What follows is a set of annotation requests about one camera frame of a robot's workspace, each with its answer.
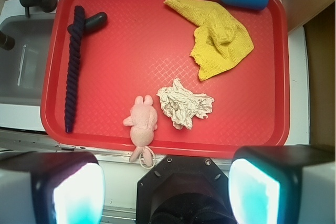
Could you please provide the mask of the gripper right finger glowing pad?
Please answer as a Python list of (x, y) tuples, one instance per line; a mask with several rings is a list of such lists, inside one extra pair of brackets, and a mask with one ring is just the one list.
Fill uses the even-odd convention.
[(243, 146), (232, 159), (228, 192), (238, 223), (335, 223), (335, 149)]

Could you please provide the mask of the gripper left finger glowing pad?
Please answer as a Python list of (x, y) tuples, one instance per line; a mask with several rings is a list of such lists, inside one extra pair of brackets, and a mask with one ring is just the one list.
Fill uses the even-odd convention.
[(1, 152), (1, 223), (100, 223), (104, 198), (91, 152)]

